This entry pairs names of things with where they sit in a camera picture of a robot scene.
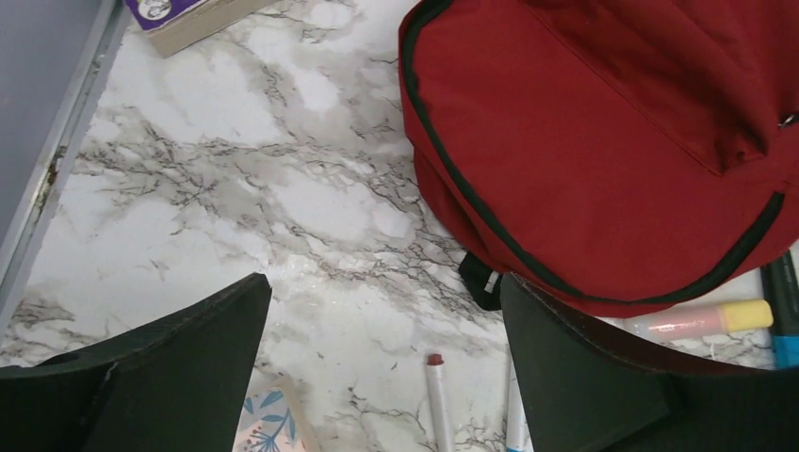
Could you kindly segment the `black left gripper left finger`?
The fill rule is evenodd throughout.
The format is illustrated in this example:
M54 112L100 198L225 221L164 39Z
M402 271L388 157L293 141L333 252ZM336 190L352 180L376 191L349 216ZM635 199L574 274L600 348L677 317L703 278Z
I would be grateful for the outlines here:
M1 370L5 451L229 451L272 290L254 273L173 314Z

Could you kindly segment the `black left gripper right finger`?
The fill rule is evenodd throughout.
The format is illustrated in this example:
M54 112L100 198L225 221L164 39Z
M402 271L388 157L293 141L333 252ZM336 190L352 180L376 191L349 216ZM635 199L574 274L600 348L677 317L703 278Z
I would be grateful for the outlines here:
M537 451L794 451L798 371L664 347L507 274L500 301Z

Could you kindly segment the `red backpack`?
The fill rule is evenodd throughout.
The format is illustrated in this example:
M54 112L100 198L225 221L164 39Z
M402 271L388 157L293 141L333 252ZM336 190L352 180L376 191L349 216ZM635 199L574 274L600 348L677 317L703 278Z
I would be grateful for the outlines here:
M794 1L421 1L399 80L420 192L483 309L513 273L648 314L798 239Z

